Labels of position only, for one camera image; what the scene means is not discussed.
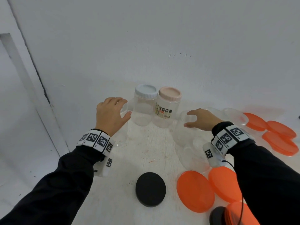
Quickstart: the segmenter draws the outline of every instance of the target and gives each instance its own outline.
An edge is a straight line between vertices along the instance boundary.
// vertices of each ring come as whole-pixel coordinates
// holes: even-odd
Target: person
[[[129,119],[120,110],[127,100],[107,98],[97,105],[97,130],[113,136]],[[215,136],[231,122],[222,121],[208,110],[188,112],[197,121],[188,128],[212,131]],[[251,139],[228,150],[234,157],[238,184],[245,201],[261,225],[294,224],[300,208],[300,174]],[[34,189],[0,220],[0,225],[71,224],[93,181],[93,165],[104,155],[92,147],[78,146],[63,155],[57,169],[43,177]]]

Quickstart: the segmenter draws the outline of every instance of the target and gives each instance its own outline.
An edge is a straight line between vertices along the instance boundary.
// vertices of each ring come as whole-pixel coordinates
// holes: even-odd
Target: round black lid
[[[159,205],[166,195],[166,185],[163,179],[153,172],[142,174],[135,186],[137,199],[147,207]]]
[[[225,222],[225,210],[226,207],[216,207],[209,215],[210,225],[226,225]]]

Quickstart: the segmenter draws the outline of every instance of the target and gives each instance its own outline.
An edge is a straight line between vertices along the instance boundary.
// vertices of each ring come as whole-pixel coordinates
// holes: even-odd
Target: black jacket
[[[230,125],[216,125],[213,135]],[[298,224],[300,174],[250,139],[228,153],[234,157],[243,197],[259,223]],[[93,165],[103,158],[102,153],[86,146],[62,156],[57,169],[43,177],[0,225],[71,224],[91,188]]]

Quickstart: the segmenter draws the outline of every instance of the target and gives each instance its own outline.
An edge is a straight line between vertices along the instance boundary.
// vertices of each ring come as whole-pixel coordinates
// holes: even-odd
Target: jar with light blue lid
[[[135,88],[132,121],[139,126],[151,122],[158,89],[152,85],[141,84]]]

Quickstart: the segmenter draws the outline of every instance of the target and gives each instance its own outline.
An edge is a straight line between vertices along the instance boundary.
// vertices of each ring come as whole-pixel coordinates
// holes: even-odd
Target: red-orange plastic lid
[[[208,174],[208,181],[215,193],[223,200],[232,203],[242,200],[236,173],[225,166],[213,168]]]
[[[244,115],[246,115],[249,118],[249,121],[246,124],[246,126],[260,132],[266,130],[267,123],[261,117],[258,117],[257,115],[254,115],[252,113],[244,113]]]
[[[288,139],[294,139],[297,136],[294,130],[277,121],[267,121],[267,130],[287,137]]]
[[[270,144],[274,151],[282,155],[293,156],[299,151],[299,148],[293,141],[274,132],[265,132],[262,138]]]
[[[193,212],[206,212],[215,202],[215,193],[208,180],[192,170],[179,177],[177,193],[182,203]]]
[[[241,217],[242,202],[233,202],[228,204],[225,211],[225,220],[227,225],[237,225]],[[257,219],[250,211],[247,204],[244,204],[241,223],[243,225],[260,225]]]

